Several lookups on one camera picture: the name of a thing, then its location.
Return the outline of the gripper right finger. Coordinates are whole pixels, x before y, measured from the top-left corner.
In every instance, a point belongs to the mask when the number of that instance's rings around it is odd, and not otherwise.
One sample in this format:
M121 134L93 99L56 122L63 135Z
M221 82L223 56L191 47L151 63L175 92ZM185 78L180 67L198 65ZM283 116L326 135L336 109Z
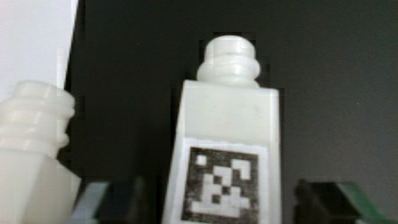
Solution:
M381 211L354 182L299 180L294 224L359 224L377 220Z

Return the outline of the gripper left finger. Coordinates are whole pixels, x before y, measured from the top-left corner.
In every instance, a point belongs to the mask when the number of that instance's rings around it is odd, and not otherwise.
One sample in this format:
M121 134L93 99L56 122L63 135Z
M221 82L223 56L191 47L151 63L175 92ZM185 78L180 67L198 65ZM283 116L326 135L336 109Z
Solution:
M148 224L146 182L91 182L82 191L70 224Z

